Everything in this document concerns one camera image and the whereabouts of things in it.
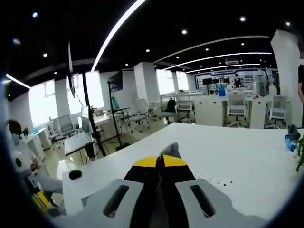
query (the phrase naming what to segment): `person in black shirt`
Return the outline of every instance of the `person in black shirt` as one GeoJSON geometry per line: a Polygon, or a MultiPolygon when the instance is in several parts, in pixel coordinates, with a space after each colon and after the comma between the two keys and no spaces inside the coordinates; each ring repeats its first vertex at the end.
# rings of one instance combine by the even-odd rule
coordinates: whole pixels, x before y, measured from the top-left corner
{"type": "Polygon", "coordinates": [[[302,115],[302,127],[304,127],[304,65],[300,65],[299,71],[299,83],[298,83],[298,94],[303,105],[303,115],[302,115]]]}
{"type": "Polygon", "coordinates": [[[235,86],[235,88],[240,88],[240,87],[242,87],[241,79],[239,79],[238,74],[235,74],[234,86],[235,86]]]}

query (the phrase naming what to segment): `window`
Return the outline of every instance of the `window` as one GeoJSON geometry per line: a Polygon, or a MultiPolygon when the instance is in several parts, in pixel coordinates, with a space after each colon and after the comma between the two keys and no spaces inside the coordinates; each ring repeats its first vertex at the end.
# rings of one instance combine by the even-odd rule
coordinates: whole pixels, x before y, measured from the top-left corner
{"type": "Polygon", "coordinates": [[[58,117],[54,80],[33,86],[29,90],[28,97],[34,127],[47,123],[49,118],[58,117]]]}
{"type": "MultiPolygon", "coordinates": [[[[90,101],[90,105],[94,108],[103,108],[104,99],[101,90],[100,75],[98,71],[86,73],[86,86],[87,93],[90,101]]],[[[66,80],[67,86],[67,100],[71,114],[81,112],[82,105],[86,105],[84,86],[82,81],[82,75],[74,75],[74,86],[75,86],[75,98],[73,97],[68,79],[66,80]]]]}
{"type": "Polygon", "coordinates": [[[160,95],[174,92],[172,72],[169,70],[156,70],[157,83],[160,95]]]}
{"type": "Polygon", "coordinates": [[[189,90],[187,74],[185,72],[176,71],[177,84],[179,85],[179,90],[187,91],[189,90]]]}

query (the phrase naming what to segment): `face mask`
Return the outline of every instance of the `face mask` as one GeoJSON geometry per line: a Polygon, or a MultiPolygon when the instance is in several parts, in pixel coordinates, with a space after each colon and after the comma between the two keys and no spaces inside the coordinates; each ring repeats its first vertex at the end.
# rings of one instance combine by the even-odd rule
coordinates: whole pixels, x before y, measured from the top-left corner
{"type": "Polygon", "coordinates": [[[11,138],[14,142],[14,145],[17,146],[19,144],[20,141],[20,136],[17,134],[11,134],[11,138]]]}

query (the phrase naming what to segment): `white desk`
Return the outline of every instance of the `white desk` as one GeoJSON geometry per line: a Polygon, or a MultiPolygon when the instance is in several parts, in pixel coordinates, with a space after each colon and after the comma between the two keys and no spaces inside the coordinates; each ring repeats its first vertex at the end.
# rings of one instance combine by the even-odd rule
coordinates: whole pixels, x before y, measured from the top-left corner
{"type": "Polygon", "coordinates": [[[107,157],[81,167],[82,177],[70,180],[63,173],[63,194],[68,214],[83,209],[81,199],[113,179],[123,179],[133,163],[155,156],[178,142],[180,154],[196,177],[207,175],[232,181],[227,194],[233,207],[246,215],[271,219],[300,180],[296,160],[284,143],[284,130],[224,128],[173,123],[107,157]]]}

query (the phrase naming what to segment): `ceiling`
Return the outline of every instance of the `ceiling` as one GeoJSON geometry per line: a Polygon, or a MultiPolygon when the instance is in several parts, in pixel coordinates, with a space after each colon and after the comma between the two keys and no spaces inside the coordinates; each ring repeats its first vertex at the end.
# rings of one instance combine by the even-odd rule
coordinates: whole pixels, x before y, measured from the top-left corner
{"type": "MultiPolygon", "coordinates": [[[[3,21],[9,20],[9,23],[4,25],[5,42],[1,43],[1,50],[4,50],[1,74],[9,73],[30,86],[53,78],[65,78],[67,67],[60,65],[67,62],[68,38],[72,60],[92,59],[85,66],[90,70],[112,27],[134,2],[103,0],[97,4],[95,1],[80,1],[73,2],[71,6],[39,1],[22,7],[11,6],[3,16],[3,21]],[[37,12],[38,17],[32,17],[33,12],[37,12]],[[21,44],[14,44],[14,38],[21,44]],[[50,68],[37,73],[46,67],[50,68]]],[[[164,69],[224,54],[273,53],[270,41],[275,30],[293,32],[301,39],[304,34],[301,20],[300,9],[292,3],[280,5],[276,2],[274,8],[262,1],[255,1],[249,6],[244,1],[206,4],[205,1],[196,0],[182,3],[175,0],[147,0],[118,30],[103,53],[97,69],[105,72],[133,68],[142,61],[155,62],[195,45],[236,36],[260,35],[269,38],[240,38],[193,48],[156,62],[156,68],[164,69]],[[241,16],[247,20],[241,22],[241,16]],[[186,35],[182,34],[183,29],[187,30],[186,35]]],[[[276,67],[274,55],[242,55],[234,58],[242,60],[242,64],[260,63],[261,67],[276,67]]],[[[203,60],[172,70],[218,67],[220,62],[223,65],[225,58],[203,60]]],[[[27,90],[10,83],[6,93],[11,94],[8,99],[12,100],[27,90]]]]}

